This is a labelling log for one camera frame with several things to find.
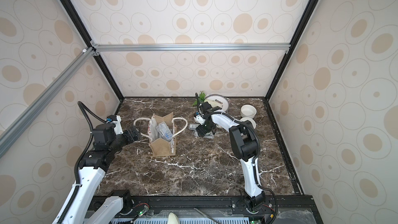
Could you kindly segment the patterned canvas tote bag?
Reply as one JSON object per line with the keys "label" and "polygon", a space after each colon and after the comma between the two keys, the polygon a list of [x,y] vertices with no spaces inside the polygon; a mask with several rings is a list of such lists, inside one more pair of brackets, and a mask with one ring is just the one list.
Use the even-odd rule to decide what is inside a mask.
{"label": "patterned canvas tote bag", "polygon": [[163,117],[153,114],[151,118],[137,118],[137,122],[147,121],[147,133],[141,135],[149,139],[149,146],[154,157],[170,157],[176,155],[177,136],[188,126],[185,118],[174,117],[173,113]]}

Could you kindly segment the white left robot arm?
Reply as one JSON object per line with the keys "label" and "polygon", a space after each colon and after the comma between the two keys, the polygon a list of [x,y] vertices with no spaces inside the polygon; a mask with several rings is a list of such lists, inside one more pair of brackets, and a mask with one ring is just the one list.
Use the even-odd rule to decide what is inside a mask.
{"label": "white left robot arm", "polygon": [[122,130],[121,117],[110,115],[105,123],[90,131],[89,145],[92,149],[84,151],[75,164],[75,183],[54,224],[82,224],[97,187],[100,185],[115,155],[126,145],[137,142],[141,134],[132,125]]}

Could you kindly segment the clear compass set case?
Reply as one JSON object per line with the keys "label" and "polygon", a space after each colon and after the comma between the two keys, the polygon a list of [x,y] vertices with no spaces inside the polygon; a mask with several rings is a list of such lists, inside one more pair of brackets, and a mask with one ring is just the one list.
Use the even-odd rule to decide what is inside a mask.
{"label": "clear compass set case", "polygon": [[199,125],[198,123],[190,123],[188,129],[195,130]]}
{"label": "clear compass set case", "polygon": [[161,122],[157,125],[156,130],[160,137],[167,142],[171,142],[173,139],[173,134],[165,122]]}
{"label": "clear compass set case", "polygon": [[[201,138],[201,136],[199,136],[199,134],[198,134],[197,131],[194,131],[193,134],[194,134],[195,137]],[[205,135],[203,136],[203,138],[206,138],[206,139],[214,139],[214,135],[213,135],[212,132],[210,132],[210,133],[205,134]]]}

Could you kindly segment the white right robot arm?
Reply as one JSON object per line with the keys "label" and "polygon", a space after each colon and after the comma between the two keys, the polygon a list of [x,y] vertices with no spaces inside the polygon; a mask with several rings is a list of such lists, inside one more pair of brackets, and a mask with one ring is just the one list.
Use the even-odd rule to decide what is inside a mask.
{"label": "white right robot arm", "polygon": [[237,120],[225,113],[221,107],[212,107],[208,102],[197,104],[194,118],[200,124],[196,128],[200,137],[208,133],[215,134],[217,126],[228,131],[232,151],[243,168],[246,207],[251,212],[259,208],[266,200],[266,194],[261,186],[258,171],[260,142],[251,122]]}

